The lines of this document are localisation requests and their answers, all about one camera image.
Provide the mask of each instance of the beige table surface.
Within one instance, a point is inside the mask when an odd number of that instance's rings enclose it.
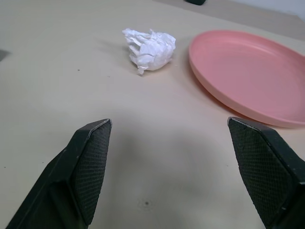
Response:
[[[171,64],[136,74],[122,30],[177,39]],[[187,64],[191,39],[242,30],[305,54],[305,43],[153,0],[2,0],[0,228],[83,125],[111,118],[102,194],[90,229],[262,229],[226,120]],[[305,158],[305,130],[277,129]]]

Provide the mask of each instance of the pink plate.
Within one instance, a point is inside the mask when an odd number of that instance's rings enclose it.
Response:
[[[305,57],[265,38],[209,31],[190,45],[190,64],[219,101],[257,121],[305,126]]]

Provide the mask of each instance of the white crumpled paper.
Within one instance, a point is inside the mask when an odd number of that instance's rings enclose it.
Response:
[[[138,66],[139,74],[162,68],[172,59],[176,39],[163,32],[138,32],[131,29],[122,31],[127,40],[130,59]]]

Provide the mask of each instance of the wall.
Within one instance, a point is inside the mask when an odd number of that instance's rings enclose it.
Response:
[[[269,10],[298,15],[305,21],[305,0],[232,0]]]

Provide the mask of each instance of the crumpled paper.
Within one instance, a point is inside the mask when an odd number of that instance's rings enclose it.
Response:
[[[139,74],[162,68],[172,59],[176,39],[163,32],[138,32],[131,29],[122,31],[127,40],[130,59],[138,66]]]

